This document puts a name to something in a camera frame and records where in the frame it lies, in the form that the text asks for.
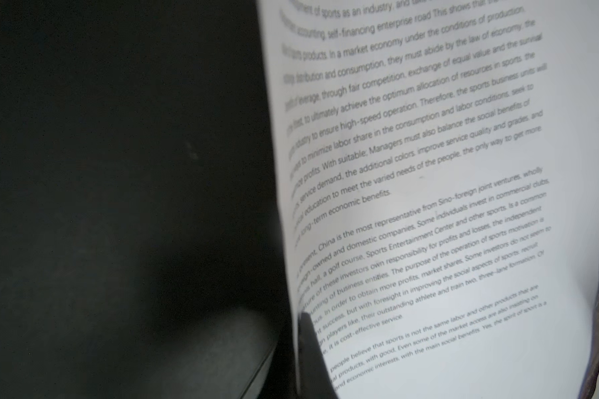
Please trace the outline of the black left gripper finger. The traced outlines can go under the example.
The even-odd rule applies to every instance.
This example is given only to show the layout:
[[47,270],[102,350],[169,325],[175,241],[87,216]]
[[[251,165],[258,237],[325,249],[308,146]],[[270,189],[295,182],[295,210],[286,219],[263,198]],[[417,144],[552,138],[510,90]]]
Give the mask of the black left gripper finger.
[[311,315],[302,313],[298,322],[299,397],[338,399],[319,346]]

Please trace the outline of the black file folder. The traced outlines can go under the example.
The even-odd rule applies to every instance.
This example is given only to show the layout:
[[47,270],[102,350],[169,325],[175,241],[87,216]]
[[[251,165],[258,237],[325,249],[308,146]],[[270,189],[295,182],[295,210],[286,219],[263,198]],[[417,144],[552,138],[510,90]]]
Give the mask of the black file folder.
[[253,1],[0,1],[0,398],[291,398]]

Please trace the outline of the printed paper sheet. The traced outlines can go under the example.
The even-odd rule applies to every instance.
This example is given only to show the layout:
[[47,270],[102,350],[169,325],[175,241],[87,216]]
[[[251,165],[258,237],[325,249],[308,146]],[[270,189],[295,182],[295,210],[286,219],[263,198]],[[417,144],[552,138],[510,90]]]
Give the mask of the printed paper sheet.
[[341,398],[576,398],[599,1],[258,4],[291,310]]

